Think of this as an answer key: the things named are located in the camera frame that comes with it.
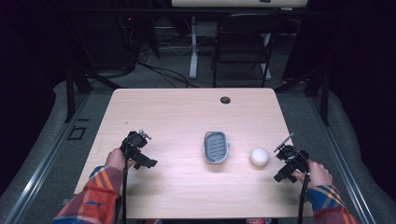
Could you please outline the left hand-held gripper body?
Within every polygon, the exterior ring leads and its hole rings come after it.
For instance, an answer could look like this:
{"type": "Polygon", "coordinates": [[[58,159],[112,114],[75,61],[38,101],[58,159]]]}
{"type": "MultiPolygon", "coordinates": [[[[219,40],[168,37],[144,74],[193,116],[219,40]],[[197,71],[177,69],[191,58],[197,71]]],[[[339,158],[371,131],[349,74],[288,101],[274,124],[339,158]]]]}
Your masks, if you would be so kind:
{"type": "Polygon", "coordinates": [[[120,150],[126,160],[135,161],[134,168],[138,170],[141,166],[151,168],[157,164],[156,160],[144,155],[141,149],[148,143],[148,139],[142,137],[138,132],[131,131],[121,143],[120,150]]]}

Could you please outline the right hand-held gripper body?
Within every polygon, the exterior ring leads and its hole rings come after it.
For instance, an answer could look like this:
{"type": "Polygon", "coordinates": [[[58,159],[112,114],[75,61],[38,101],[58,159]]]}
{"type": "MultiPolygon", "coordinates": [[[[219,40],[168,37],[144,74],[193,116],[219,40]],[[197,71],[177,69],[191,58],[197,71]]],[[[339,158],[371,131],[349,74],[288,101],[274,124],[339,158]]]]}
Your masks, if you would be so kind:
{"type": "Polygon", "coordinates": [[[276,182],[288,179],[292,183],[295,183],[297,178],[292,174],[296,170],[303,173],[309,170],[309,154],[305,150],[298,151],[291,145],[282,145],[276,149],[276,157],[285,162],[285,165],[274,176],[276,182]]]}

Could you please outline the white round soap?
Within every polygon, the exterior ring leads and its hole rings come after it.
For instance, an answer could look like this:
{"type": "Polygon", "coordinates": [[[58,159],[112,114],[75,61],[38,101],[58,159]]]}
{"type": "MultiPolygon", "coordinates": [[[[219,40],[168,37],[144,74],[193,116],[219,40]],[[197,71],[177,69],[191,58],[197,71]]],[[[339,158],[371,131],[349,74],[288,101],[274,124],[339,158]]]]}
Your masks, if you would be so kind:
{"type": "Polygon", "coordinates": [[[263,148],[255,148],[250,152],[249,159],[253,165],[263,167],[269,161],[269,154],[263,148]]]}

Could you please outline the grey soap dish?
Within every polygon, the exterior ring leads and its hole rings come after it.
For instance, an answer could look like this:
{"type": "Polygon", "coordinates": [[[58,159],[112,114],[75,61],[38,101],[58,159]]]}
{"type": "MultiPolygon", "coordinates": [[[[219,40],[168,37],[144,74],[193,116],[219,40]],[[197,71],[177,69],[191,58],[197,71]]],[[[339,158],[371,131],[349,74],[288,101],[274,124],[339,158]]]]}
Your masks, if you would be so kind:
{"type": "Polygon", "coordinates": [[[224,132],[207,132],[204,140],[205,160],[211,164],[225,162],[229,154],[229,146],[224,132]]]}

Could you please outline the person's left hand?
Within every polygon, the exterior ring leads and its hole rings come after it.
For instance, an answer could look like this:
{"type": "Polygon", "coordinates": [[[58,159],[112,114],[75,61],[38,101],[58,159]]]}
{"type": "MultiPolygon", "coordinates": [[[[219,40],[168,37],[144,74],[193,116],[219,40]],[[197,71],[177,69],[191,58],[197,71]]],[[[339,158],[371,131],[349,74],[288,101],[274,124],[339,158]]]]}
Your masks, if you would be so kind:
{"type": "Polygon", "coordinates": [[[120,171],[123,171],[125,168],[129,169],[133,165],[135,165],[135,161],[125,160],[119,148],[110,151],[106,158],[106,166],[117,168],[120,171]]]}

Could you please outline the person's right hand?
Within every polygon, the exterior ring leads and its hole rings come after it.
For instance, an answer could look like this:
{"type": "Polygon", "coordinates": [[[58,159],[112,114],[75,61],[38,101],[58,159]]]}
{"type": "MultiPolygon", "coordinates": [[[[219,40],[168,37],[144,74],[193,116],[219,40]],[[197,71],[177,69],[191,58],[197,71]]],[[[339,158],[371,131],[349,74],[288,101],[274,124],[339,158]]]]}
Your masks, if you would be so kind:
{"type": "Polygon", "coordinates": [[[308,162],[310,176],[307,187],[312,189],[316,186],[325,186],[332,184],[332,175],[330,172],[320,163],[316,161],[308,162]]]}

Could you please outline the black metal stand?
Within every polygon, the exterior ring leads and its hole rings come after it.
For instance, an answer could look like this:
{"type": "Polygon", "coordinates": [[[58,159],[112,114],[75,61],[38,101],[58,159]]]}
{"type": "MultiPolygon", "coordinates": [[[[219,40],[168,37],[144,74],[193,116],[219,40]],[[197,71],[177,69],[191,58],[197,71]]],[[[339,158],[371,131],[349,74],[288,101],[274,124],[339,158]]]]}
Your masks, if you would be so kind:
{"type": "Polygon", "coordinates": [[[102,77],[98,73],[91,69],[85,67],[72,66],[69,68],[66,74],[66,102],[67,102],[67,115],[65,123],[69,122],[76,113],[76,102],[75,102],[75,88],[82,94],[90,94],[92,91],[92,86],[88,81],[91,77],[100,83],[108,86],[112,90],[120,88],[120,85],[102,77]]]}
{"type": "Polygon", "coordinates": [[[301,81],[308,80],[304,89],[306,97],[314,97],[320,93],[319,116],[326,126],[329,126],[328,108],[330,95],[330,73],[325,68],[314,68],[313,70],[287,81],[285,84],[275,88],[276,93],[281,93],[297,85],[301,81]]]}

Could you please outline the black tape rectangle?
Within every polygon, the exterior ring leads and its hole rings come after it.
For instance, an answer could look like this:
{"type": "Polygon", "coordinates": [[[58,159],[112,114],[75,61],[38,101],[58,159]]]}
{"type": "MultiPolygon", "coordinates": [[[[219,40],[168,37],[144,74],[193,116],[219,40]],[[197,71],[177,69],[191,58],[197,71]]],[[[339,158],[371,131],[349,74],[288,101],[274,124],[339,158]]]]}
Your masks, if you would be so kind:
{"type": "Polygon", "coordinates": [[[86,132],[86,127],[74,126],[67,136],[68,140],[81,140],[86,132]]]}

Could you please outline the person's red patterned clothing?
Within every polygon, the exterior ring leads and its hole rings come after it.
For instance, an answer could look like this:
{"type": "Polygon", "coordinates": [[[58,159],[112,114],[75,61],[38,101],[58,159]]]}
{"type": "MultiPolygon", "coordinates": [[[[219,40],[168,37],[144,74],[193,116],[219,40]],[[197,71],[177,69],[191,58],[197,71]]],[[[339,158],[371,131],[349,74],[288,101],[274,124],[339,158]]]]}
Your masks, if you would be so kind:
{"type": "Polygon", "coordinates": [[[272,219],[265,217],[248,218],[246,224],[272,224],[272,219]]]}

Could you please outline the white desk leg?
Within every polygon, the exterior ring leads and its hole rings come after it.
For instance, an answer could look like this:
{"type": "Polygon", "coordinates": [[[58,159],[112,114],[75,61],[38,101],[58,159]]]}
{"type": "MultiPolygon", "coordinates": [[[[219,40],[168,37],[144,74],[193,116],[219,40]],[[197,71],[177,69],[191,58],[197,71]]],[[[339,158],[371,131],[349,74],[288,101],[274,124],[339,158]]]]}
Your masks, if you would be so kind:
{"type": "Polygon", "coordinates": [[[197,35],[196,35],[196,19],[191,18],[191,65],[190,74],[191,79],[197,78],[198,70],[198,51],[197,51],[197,35]]]}

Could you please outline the dark computer tower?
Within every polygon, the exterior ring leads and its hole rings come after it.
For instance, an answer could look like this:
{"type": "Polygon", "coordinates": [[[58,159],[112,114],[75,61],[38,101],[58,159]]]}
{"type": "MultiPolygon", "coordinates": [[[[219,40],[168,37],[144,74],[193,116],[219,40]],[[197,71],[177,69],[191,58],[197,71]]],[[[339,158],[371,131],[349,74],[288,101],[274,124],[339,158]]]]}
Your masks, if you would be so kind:
{"type": "Polygon", "coordinates": [[[93,64],[101,70],[133,70],[135,58],[117,16],[94,15],[90,25],[93,64]]]}

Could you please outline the black folding chair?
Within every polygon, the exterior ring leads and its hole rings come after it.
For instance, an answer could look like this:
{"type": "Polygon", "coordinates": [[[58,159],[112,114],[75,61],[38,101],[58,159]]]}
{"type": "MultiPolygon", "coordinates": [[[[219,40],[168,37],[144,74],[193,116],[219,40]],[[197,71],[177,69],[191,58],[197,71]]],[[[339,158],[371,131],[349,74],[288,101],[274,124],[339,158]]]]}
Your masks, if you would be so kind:
{"type": "Polygon", "coordinates": [[[235,13],[223,17],[216,28],[212,54],[213,86],[225,77],[218,76],[218,64],[265,64],[261,86],[266,81],[275,37],[282,22],[273,14],[235,13]]]}

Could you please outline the metal floor rail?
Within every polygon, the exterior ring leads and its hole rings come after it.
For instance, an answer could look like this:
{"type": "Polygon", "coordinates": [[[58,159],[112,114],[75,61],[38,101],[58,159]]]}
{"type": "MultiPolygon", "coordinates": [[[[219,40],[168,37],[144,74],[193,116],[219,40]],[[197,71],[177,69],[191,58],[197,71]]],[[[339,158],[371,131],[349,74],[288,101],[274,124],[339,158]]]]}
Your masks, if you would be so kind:
{"type": "Polygon", "coordinates": [[[372,211],[370,210],[366,200],[363,197],[360,186],[358,185],[356,179],[351,173],[351,170],[341,151],[341,148],[339,147],[339,144],[333,135],[331,127],[327,126],[321,118],[318,102],[313,98],[307,98],[307,102],[313,110],[320,129],[324,132],[326,139],[330,145],[330,154],[332,155],[332,160],[335,163],[337,171],[346,187],[346,191],[354,204],[354,207],[361,220],[361,224],[377,224],[372,211]]]}
{"type": "Polygon", "coordinates": [[[66,98],[58,96],[40,135],[5,193],[0,197],[0,224],[21,224],[58,160],[67,135],[91,96],[78,96],[76,111],[65,122],[66,98]]]}

